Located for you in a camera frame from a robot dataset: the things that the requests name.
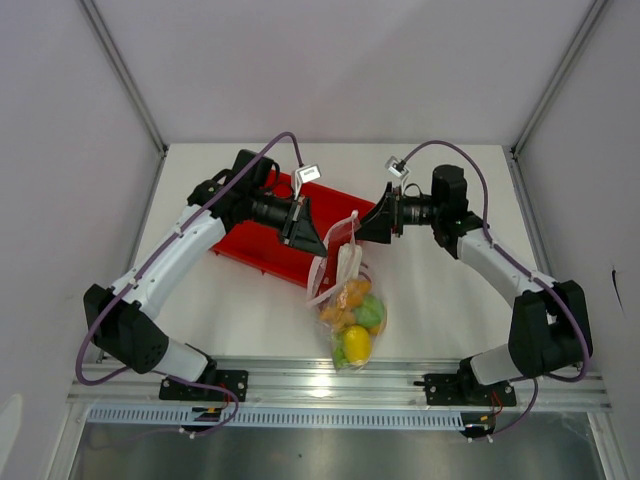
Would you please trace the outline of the yellow ginger root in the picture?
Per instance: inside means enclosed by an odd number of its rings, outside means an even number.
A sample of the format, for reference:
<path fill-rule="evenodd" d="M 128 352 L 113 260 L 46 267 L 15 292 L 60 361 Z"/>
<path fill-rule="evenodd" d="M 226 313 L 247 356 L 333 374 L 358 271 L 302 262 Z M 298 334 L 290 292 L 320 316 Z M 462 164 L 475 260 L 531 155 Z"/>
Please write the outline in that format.
<path fill-rule="evenodd" d="M 339 332 L 345 327 L 354 325 L 356 318 L 353 310 L 361 305 L 363 297 L 370 292 L 371 288 L 371 282 L 366 279 L 348 281 L 335 298 L 321 309 L 320 320 L 333 332 Z"/>

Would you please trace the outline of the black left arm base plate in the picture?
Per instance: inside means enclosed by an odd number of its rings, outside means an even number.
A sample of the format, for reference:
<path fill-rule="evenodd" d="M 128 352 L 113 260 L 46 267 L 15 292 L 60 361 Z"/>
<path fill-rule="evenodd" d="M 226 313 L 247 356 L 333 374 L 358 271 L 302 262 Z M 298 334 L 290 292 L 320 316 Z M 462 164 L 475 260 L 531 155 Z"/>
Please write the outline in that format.
<path fill-rule="evenodd" d="M 159 399 L 183 402 L 244 402 L 249 386 L 246 370 L 209 369 L 197 380 L 175 377 L 161 381 Z"/>

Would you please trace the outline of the yellow lemon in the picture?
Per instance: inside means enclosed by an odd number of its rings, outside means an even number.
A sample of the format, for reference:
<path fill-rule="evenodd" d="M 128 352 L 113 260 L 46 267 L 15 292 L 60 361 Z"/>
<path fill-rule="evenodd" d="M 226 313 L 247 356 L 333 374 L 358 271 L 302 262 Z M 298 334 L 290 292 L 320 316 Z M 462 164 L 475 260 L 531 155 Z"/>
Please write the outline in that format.
<path fill-rule="evenodd" d="M 372 341 L 364 327 L 347 327 L 342 334 L 342 344 L 344 356 L 350 364 L 361 366 L 368 362 L 372 352 Z"/>

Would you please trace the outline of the clear zip top bag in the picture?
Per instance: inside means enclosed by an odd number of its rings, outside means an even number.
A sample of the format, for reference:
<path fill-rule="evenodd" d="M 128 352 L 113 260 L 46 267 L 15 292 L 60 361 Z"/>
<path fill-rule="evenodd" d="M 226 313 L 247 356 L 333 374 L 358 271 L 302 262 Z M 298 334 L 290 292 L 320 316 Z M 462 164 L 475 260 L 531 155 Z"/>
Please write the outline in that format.
<path fill-rule="evenodd" d="M 307 278 L 306 305 L 337 372 L 364 368 L 388 319 L 372 261 L 356 239 L 359 227 L 356 210 L 332 225 L 323 240 L 327 255 L 314 257 Z"/>

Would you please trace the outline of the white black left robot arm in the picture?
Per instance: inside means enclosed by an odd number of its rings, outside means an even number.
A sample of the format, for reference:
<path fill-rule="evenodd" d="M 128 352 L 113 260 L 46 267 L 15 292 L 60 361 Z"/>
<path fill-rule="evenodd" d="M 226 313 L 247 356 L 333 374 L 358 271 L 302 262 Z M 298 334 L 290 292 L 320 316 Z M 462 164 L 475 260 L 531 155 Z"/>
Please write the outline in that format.
<path fill-rule="evenodd" d="M 233 166 L 195 187 L 181 216 L 155 250 L 108 287 L 92 285 L 83 298 L 93 344 L 138 374 L 157 372 L 182 379 L 197 400 L 216 390 L 212 359 L 167 336 L 155 323 L 165 301 L 186 273 L 233 229 L 253 222 L 274 230 L 281 244 L 324 257 L 327 249 L 305 196 L 281 198 L 268 185 L 277 164 L 242 149 Z"/>

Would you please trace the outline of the green white leek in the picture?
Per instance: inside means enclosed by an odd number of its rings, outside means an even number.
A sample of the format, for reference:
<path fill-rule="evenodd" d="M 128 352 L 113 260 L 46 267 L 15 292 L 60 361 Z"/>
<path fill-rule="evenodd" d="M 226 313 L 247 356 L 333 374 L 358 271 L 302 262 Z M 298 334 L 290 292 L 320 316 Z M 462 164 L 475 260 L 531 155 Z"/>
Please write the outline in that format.
<path fill-rule="evenodd" d="M 336 269 L 336 284 L 344 285 L 359 276 L 362 262 L 362 247 L 356 243 L 345 243 L 339 247 Z"/>

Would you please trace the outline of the green custard apple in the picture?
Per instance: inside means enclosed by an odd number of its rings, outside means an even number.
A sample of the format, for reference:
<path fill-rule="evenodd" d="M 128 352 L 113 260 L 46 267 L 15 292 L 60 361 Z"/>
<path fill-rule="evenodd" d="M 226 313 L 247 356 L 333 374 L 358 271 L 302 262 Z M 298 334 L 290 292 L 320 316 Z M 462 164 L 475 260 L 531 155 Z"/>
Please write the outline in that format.
<path fill-rule="evenodd" d="M 386 319 L 385 304 L 372 294 L 366 294 L 361 305 L 356 307 L 353 313 L 356 323 L 366 329 L 378 328 Z"/>

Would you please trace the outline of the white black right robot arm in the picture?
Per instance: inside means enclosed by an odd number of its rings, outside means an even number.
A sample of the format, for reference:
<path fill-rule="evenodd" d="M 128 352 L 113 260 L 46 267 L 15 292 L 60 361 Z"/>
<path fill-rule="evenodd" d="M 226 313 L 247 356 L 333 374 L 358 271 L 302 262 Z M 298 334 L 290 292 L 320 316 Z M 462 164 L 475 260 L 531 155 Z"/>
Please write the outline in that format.
<path fill-rule="evenodd" d="M 559 282 L 524 266 L 503 247 L 486 220 L 470 210 L 462 168 L 436 167 L 428 194 L 409 196 L 387 185 L 356 237 L 388 244 L 405 227 L 422 225 L 512 309 L 506 344 L 460 361 L 455 387 L 463 403 L 479 403 L 512 380 L 558 379 L 560 369 L 575 364 L 588 369 L 593 344 L 583 289 L 574 281 Z"/>

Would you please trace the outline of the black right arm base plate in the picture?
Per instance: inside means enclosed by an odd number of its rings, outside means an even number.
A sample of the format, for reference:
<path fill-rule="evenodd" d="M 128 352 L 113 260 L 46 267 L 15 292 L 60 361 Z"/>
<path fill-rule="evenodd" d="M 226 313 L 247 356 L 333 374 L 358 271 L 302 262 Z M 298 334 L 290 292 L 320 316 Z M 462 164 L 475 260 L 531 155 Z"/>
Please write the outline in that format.
<path fill-rule="evenodd" d="M 508 381 L 481 385 L 462 374 L 425 374 L 413 385 L 421 387 L 429 406 L 515 407 L 517 398 Z"/>

